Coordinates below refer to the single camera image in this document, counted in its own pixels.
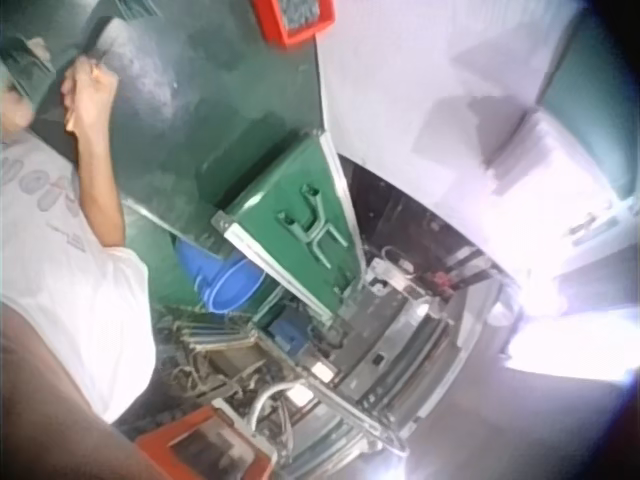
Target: red container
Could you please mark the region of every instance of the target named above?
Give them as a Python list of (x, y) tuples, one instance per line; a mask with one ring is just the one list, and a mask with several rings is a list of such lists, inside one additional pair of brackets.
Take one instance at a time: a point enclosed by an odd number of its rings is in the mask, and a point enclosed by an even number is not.
[(320, 15), (315, 23), (287, 30), (278, 0), (253, 0), (262, 35), (267, 42), (283, 48), (299, 45), (335, 22), (333, 0), (317, 0)]

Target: blue bucket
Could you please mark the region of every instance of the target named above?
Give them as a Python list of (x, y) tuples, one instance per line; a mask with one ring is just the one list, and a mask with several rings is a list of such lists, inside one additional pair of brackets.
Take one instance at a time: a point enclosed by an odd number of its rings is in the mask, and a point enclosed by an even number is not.
[(266, 275), (237, 250), (221, 258), (180, 239), (175, 248), (204, 305), (213, 313), (232, 312), (244, 305)]

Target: green door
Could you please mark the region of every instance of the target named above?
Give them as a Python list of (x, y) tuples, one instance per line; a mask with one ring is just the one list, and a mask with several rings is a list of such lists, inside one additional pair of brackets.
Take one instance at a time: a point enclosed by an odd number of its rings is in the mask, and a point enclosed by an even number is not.
[(214, 225), (321, 318), (337, 314), (359, 286), (364, 255), (327, 133), (296, 142), (225, 213)]

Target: white panel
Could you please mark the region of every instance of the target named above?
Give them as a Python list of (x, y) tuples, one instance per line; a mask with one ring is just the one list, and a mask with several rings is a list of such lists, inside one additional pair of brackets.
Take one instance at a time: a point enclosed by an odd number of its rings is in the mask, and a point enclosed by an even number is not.
[(459, 229), (513, 273), (487, 215), (484, 160), (535, 102), (577, 3), (336, 0), (318, 38), (336, 148)]

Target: white t-shirt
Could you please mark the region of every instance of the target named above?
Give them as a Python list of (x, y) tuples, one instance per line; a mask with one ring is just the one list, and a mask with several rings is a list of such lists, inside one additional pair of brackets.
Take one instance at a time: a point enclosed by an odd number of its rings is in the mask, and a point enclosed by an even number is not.
[(71, 163), (32, 134), (2, 145), (0, 181), (2, 301), (29, 321), (95, 413), (113, 422), (155, 364), (147, 268), (131, 250), (100, 245), (80, 210)]

